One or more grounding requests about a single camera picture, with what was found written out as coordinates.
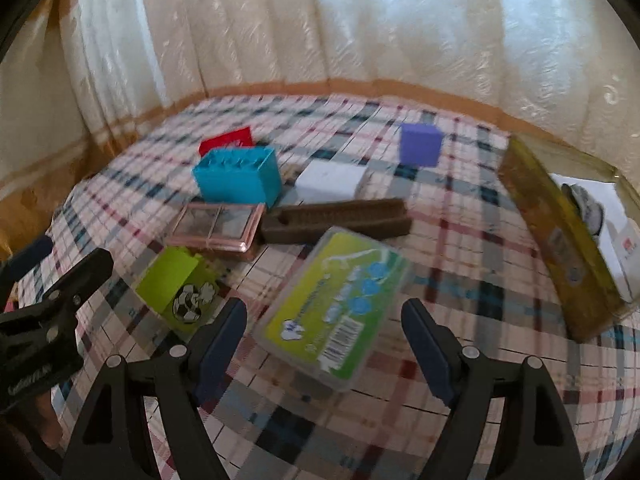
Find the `cream lace curtain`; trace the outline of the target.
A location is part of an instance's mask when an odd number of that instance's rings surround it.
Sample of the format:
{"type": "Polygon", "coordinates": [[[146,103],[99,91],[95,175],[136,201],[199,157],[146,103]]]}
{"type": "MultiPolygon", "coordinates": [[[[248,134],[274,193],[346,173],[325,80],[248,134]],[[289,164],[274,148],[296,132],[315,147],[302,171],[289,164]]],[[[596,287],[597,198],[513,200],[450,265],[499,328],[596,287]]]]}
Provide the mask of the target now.
{"type": "Polygon", "coordinates": [[[608,0],[27,0],[1,60],[1,251],[165,118],[229,94],[402,96],[639,177],[639,34],[608,0]]]}

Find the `red small box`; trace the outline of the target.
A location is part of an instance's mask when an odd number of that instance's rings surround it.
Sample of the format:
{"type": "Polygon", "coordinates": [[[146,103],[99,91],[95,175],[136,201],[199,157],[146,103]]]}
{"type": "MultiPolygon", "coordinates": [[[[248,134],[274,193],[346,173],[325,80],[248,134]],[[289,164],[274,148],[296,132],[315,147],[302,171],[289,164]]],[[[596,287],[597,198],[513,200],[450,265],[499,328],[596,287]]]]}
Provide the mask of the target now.
{"type": "Polygon", "coordinates": [[[255,142],[249,126],[227,131],[204,139],[198,147],[198,154],[204,157],[218,148],[254,148],[255,142]]]}

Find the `blue plastic building block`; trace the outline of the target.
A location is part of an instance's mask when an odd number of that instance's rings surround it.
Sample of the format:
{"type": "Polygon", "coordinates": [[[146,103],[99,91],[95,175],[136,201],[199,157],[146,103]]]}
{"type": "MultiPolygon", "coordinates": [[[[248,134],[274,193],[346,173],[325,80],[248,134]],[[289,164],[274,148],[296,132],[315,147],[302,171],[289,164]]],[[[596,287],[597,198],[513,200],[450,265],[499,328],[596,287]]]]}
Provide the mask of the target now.
{"type": "Polygon", "coordinates": [[[265,204],[270,208],[282,192],[273,148],[214,148],[192,174],[207,203],[265,204]]]}

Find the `white eraser block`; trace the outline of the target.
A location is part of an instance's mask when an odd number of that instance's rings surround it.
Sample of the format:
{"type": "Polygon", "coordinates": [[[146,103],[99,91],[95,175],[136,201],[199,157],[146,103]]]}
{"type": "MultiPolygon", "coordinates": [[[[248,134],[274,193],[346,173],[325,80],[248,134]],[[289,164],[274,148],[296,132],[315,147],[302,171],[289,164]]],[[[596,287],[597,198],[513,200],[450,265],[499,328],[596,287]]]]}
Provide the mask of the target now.
{"type": "Polygon", "coordinates": [[[297,177],[294,188],[305,203],[348,202],[356,200],[366,174],[365,166],[314,159],[297,177]]]}

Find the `plaid checkered tablecloth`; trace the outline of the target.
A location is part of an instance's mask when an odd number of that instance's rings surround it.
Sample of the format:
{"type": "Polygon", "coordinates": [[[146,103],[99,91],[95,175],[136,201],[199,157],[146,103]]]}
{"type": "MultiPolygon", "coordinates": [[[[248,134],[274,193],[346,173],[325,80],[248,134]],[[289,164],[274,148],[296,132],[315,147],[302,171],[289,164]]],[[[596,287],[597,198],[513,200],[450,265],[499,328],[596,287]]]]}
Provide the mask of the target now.
{"type": "Polygon", "coordinates": [[[311,162],[366,172],[367,198],[401,198],[410,233],[384,249],[336,234],[322,249],[268,245],[218,262],[215,307],[248,311],[222,395],[201,412],[235,479],[414,479],[445,426],[446,406],[422,376],[399,311],[421,299],[434,320],[485,356],[538,356],[573,425],[589,479],[608,476],[639,431],[639,320],[585,344],[566,336],[552,281],[497,169],[508,143],[494,126],[423,108],[330,98],[214,99],[166,120],[74,187],[48,232],[52,254],[21,281],[38,301],[94,248],[112,277],[79,310],[81,370],[53,389],[71,432],[113,353],[144,360],[177,335],[137,286],[165,232],[198,196],[193,170],[208,136],[248,127],[277,155],[282,200],[311,162]]]}

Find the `green floss pick case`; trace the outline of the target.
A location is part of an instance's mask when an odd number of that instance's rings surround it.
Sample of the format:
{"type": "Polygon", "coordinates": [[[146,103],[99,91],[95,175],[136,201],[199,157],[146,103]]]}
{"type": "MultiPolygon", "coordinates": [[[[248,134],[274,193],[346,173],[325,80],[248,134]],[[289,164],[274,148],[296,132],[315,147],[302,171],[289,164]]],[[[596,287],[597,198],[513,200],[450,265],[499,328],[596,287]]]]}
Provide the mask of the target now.
{"type": "Polygon", "coordinates": [[[254,328],[276,358],[335,391],[352,388],[411,275],[371,237],[328,229],[254,328]]]}

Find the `pink framed small mirror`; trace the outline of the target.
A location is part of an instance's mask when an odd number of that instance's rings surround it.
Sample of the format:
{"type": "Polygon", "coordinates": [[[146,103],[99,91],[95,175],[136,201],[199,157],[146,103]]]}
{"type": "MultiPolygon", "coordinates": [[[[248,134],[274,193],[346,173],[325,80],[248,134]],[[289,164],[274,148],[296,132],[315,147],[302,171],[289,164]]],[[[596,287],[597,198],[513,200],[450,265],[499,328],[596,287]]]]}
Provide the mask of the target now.
{"type": "Polygon", "coordinates": [[[186,204],[169,223],[168,246],[184,247],[220,258],[252,260],[260,246],[259,226],[264,204],[186,204]]]}

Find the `purple cube block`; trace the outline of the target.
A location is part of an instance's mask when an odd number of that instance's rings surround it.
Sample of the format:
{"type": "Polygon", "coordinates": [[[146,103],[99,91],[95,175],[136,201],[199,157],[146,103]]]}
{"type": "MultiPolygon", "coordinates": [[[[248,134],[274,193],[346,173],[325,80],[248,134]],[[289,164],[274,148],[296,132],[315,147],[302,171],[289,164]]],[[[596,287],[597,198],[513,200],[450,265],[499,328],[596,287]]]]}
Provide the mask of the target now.
{"type": "Polygon", "coordinates": [[[434,125],[400,126],[399,161],[403,165],[433,168],[438,165],[444,133],[434,125]]]}

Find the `white cardboard box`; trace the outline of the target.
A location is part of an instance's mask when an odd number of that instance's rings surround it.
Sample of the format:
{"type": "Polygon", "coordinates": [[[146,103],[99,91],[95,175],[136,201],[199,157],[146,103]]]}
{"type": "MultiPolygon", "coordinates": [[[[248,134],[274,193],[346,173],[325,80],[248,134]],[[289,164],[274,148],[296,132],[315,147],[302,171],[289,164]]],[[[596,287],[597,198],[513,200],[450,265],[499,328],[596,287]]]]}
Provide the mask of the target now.
{"type": "Polygon", "coordinates": [[[625,302],[630,304],[639,296],[639,226],[631,218],[618,230],[606,222],[613,248],[613,278],[625,302]]]}

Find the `gold metal tin box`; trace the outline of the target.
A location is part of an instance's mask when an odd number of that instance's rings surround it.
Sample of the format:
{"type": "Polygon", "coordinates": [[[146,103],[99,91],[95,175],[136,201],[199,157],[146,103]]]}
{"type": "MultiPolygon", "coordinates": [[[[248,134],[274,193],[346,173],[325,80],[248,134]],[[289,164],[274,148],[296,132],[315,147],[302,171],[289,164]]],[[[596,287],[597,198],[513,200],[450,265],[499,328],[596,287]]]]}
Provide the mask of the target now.
{"type": "Polygon", "coordinates": [[[510,136],[498,176],[537,243],[558,293],[570,336],[584,342],[639,307],[620,296],[614,281],[606,222],[623,229],[639,225],[639,194],[617,168],[572,146],[528,136],[510,136]],[[561,185],[583,186],[604,208],[596,244],[561,185]]]}

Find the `brown folding comb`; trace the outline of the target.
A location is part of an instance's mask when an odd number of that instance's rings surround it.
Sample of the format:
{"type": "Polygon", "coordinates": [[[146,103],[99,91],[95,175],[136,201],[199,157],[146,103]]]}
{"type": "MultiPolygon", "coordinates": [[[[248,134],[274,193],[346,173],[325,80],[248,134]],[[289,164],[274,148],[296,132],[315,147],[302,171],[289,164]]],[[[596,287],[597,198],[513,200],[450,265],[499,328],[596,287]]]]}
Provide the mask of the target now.
{"type": "Polygon", "coordinates": [[[260,232],[268,244],[316,244],[331,228],[343,228],[374,238],[408,235],[412,218],[400,198],[349,200],[274,208],[262,217],[260,232]]]}

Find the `lime green building block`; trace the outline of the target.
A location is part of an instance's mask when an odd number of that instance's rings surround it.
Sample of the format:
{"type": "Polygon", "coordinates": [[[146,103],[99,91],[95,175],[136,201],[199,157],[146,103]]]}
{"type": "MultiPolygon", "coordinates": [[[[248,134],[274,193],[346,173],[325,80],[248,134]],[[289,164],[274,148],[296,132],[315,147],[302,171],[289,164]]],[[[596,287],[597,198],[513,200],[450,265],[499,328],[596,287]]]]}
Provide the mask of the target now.
{"type": "Polygon", "coordinates": [[[218,276],[202,255],[167,246],[142,273],[134,291],[172,330],[192,335],[213,312],[218,276]]]}

